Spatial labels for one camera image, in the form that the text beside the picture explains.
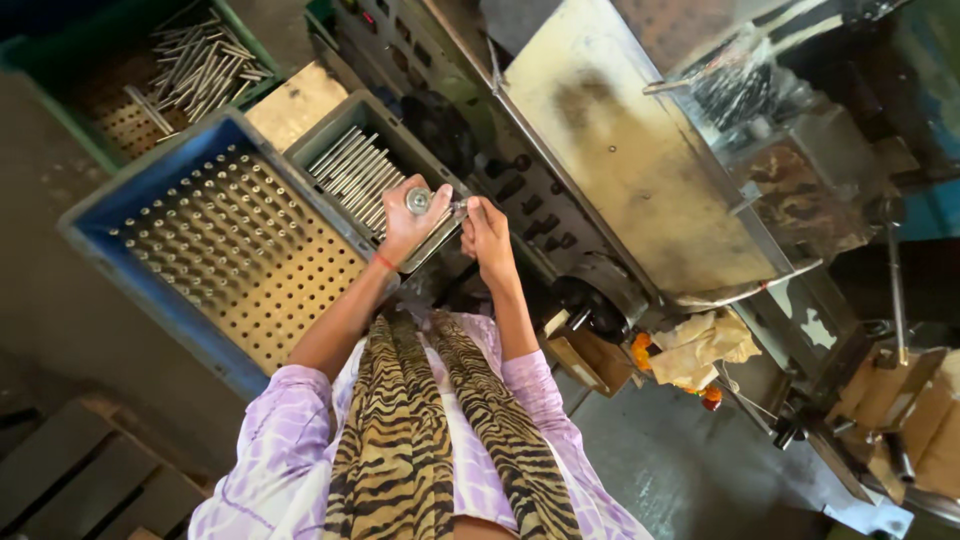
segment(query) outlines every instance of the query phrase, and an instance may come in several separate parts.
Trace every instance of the purple shirt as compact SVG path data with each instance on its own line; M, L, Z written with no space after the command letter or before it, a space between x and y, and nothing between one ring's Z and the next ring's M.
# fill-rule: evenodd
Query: purple shirt
M607 494L584 455L580 431L563 410L550 368L537 351L504 362L496 326L488 317L459 314L461 326L530 414L550 445L570 492L584 538L651 539L646 529ZM453 449L454 514L516 530L516 520L480 439L450 386L443 361L419 334L444 403ZM194 511L190 538L320 538L331 463L349 409L360 355L357 343L331 386L303 366L274 373L247 407L237 441L237 464L214 495ZM330 441L333 419L336 435Z

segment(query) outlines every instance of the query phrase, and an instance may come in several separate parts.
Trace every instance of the red thread bracelet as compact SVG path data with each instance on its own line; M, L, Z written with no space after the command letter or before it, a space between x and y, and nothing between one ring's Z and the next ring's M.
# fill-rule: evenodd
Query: red thread bracelet
M395 264L393 264L392 262L388 261L387 258L383 257L382 255L380 255L380 254L377 253L377 252L373 252L373 260L379 261L381 264L383 264L384 266L386 266L388 269L393 270L394 272L397 272L398 274L400 273L400 269L397 268Z

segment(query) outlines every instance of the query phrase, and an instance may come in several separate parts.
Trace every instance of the cardboard box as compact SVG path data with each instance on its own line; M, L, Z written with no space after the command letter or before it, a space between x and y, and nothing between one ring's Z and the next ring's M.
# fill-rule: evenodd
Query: cardboard box
M635 371L627 352L585 328L556 330L553 337L546 340L545 351L580 384L608 398L613 397Z
M960 402L957 400L952 401L914 468L917 487L960 499Z
M934 378L947 355L946 349L933 349L912 354L909 365L896 369L879 369L874 359L879 349L874 348L850 383L840 392L840 402L828 416L831 422L837 416L854 420L856 431L900 430L913 410L913 405Z
M910 364L877 369L877 350L860 365L828 416L845 416L856 427L840 435L847 450L899 503L905 486L890 469L886 445L872 434L898 431L917 474L917 487L960 498L960 402L940 367L947 354L935 349L910 356Z

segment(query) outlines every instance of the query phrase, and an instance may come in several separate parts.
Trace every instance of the orange flower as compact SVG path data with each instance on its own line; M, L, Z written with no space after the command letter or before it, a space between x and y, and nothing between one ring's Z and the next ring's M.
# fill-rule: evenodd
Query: orange flower
M704 398L712 402L719 402L723 399L723 392L720 391L720 388L717 388L714 385L709 385L704 389Z
M650 346L650 335L641 332L636 336L634 343L630 346L630 352L634 354L634 364L638 369L650 371L650 353L647 353L647 347Z

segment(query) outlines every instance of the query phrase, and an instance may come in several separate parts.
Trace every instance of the tiger print scarf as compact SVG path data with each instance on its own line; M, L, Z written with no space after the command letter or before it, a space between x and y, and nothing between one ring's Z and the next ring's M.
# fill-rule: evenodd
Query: tiger print scarf
M406 313L374 321L333 461L325 540L453 538L453 457L440 391ZM521 538L580 538L564 478L530 417L455 319L431 317L468 422L493 460Z

